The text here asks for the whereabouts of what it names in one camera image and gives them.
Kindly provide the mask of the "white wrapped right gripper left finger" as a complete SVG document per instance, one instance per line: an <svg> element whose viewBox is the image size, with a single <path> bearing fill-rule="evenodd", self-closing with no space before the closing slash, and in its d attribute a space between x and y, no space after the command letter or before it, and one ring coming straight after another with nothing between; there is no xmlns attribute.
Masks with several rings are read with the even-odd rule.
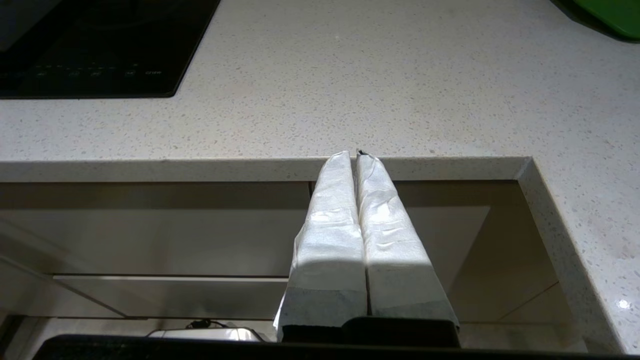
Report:
<svg viewBox="0 0 640 360"><path fill-rule="evenodd" d="M318 174L289 278L274 318L276 338L293 326L340 328L368 314L364 240L351 157L329 157Z"/></svg>

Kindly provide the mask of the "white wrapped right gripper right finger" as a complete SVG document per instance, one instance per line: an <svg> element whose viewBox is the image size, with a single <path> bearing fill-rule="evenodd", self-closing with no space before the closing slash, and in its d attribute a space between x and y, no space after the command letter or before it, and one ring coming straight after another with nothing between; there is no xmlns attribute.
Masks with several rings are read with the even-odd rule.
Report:
<svg viewBox="0 0 640 360"><path fill-rule="evenodd" d="M460 323L383 162L356 159L356 200L372 316Z"/></svg>

